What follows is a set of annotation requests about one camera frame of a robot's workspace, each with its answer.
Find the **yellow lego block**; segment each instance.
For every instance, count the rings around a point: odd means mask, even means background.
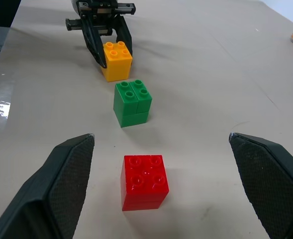
[[[125,43],[123,41],[118,43],[107,42],[103,45],[103,48],[107,68],[102,67],[102,72],[106,80],[111,82],[128,79],[133,58]]]

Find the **table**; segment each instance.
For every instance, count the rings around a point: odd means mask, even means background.
[[[0,54],[0,216],[55,145],[93,132],[75,239],[268,238],[228,135],[264,137],[293,155],[293,23],[258,1],[134,2],[131,80],[153,103],[146,124],[120,128],[115,83],[82,33],[64,26],[76,17],[71,3],[22,0]],[[163,155],[171,191],[160,209],[121,211],[128,154]]]

